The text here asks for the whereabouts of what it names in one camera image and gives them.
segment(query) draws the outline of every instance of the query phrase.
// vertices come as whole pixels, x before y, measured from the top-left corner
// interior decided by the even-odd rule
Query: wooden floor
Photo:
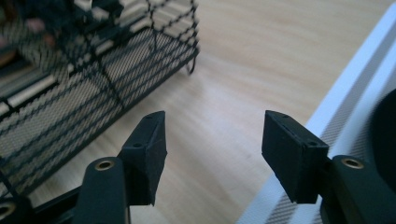
[[[265,110],[306,123],[391,0],[200,0],[195,72],[175,74],[31,194],[41,204],[116,156],[145,115],[166,111],[168,157],[154,207],[134,223],[235,223],[272,173]]]

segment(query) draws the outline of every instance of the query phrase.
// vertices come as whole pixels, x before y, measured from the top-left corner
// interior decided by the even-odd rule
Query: metal mesh basket
[[[56,85],[0,114],[1,197],[31,192],[199,52],[194,1],[131,1],[120,19],[101,20],[95,10],[55,20],[60,8],[39,9],[67,78],[47,67]]]

